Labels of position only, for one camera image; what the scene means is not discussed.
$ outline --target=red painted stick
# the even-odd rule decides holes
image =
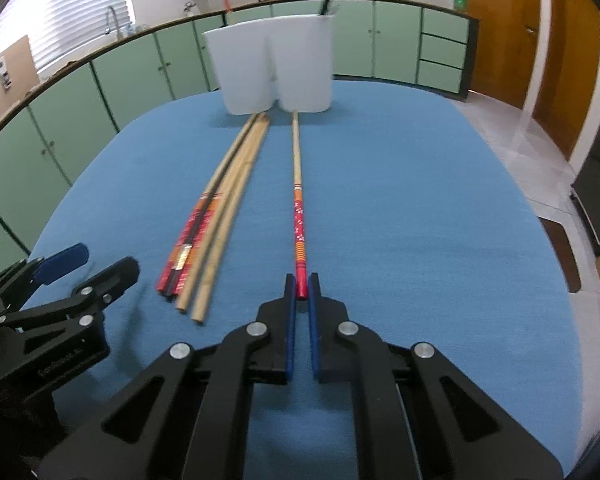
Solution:
[[[292,130],[294,136],[294,243],[296,250],[296,298],[305,300],[306,290],[306,251],[304,248],[304,206],[302,204],[302,166],[300,163],[300,126],[298,112],[293,113]]]

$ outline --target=white container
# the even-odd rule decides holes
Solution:
[[[230,114],[263,112],[277,94],[292,112],[331,106],[332,16],[279,16],[205,32]],[[277,79],[276,88],[271,85]]]
[[[267,21],[253,20],[205,32],[216,79],[230,114],[254,114],[273,106]]]
[[[280,16],[270,22],[280,107],[287,112],[328,110],[333,79],[333,16]]]

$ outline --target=window blind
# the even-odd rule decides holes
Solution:
[[[126,0],[10,0],[0,13],[0,53],[27,35],[40,70],[103,35],[107,6],[116,10],[121,28],[130,21]],[[113,31],[112,16],[109,20]]]

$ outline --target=blue tablecloth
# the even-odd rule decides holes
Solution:
[[[227,245],[205,326],[154,290],[184,222],[244,123],[218,92],[129,124],[64,197],[31,257],[76,242],[90,262],[29,304],[57,299],[131,255],[141,275],[106,310],[111,355],[62,387],[74,428],[173,342],[200,348],[253,319],[293,272],[290,116],[272,124]],[[386,341],[438,346],[562,463],[574,463],[582,378],[554,252],[496,156],[445,99],[375,82],[335,82],[333,107],[301,114],[307,259],[323,293]],[[296,375],[256,388],[247,479],[356,477],[348,388],[310,373],[298,315]]]

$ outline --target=decorated stick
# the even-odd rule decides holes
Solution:
[[[244,123],[244,126],[235,137],[235,140],[229,147],[226,155],[222,158],[220,164],[218,164],[218,167],[211,176],[211,180],[206,185],[202,195],[200,195],[200,198],[198,199],[195,208],[193,208],[189,219],[187,219],[187,222],[180,233],[180,237],[176,241],[176,245],[173,247],[173,250],[171,251],[171,254],[167,260],[167,264],[160,276],[160,280],[158,280],[156,289],[161,294],[164,294],[167,297],[173,295],[174,285],[177,284],[177,279],[180,277],[180,273],[184,263],[186,262],[187,255],[191,250],[193,240],[195,239],[196,234],[202,230],[201,227],[204,223],[205,213],[214,199],[214,195],[218,190],[219,184],[222,181],[229,164],[234,159],[237,151],[240,149],[240,146],[244,142],[244,138],[251,129],[256,117],[257,114],[252,114]]]
[[[195,254],[190,255],[192,257],[190,258],[189,271],[186,274],[183,273],[181,278],[182,290],[180,291],[178,301],[176,302],[176,308],[181,312],[186,312],[189,307],[189,303],[195,291],[196,285],[198,284],[200,272],[203,264],[205,263],[206,254],[208,253],[211,243],[216,236],[216,230],[220,220],[222,219],[222,215],[228,203],[228,198],[231,194],[231,191],[234,188],[236,179],[240,175],[239,170],[245,161],[248,160],[248,155],[251,153],[251,148],[254,146],[254,142],[257,142],[261,130],[263,128],[268,128],[268,126],[269,119],[265,114],[261,114],[261,116],[255,122],[249,138],[245,142],[244,149],[240,150],[239,156],[231,165],[226,180],[222,183],[222,196],[219,199],[218,207],[216,208],[213,217],[209,221],[209,225],[202,236],[202,239],[200,240],[199,246],[196,248]]]
[[[193,303],[193,312],[191,314],[191,319],[198,323],[202,323],[205,320],[206,311],[209,308],[211,295],[214,290],[214,283],[216,281],[218,267],[220,266],[222,254],[224,253],[224,247],[229,238],[231,226],[234,223],[235,215],[238,211],[238,207],[240,206],[240,200],[242,199],[246,183],[249,181],[253,165],[258,158],[258,153],[266,133],[266,129],[263,128],[260,138],[256,141],[256,146],[254,147],[252,153],[250,153],[248,156],[241,169],[238,181],[236,182],[234,190],[232,190],[231,197],[229,198],[229,203],[226,206],[224,214],[222,215],[216,240],[214,241],[213,247],[211,247],[211,250],[209,251],[209,256],[206,260],[205,272],[200,280],[198,293],[196,294],[196,299]]]
[[[294,136],[294,243],[296,249],[296,298],[305,300],[306,251],[304,250],[304,208],[302,204],[302,166],[300,163],[300,126],[298,112],[293,113]]]

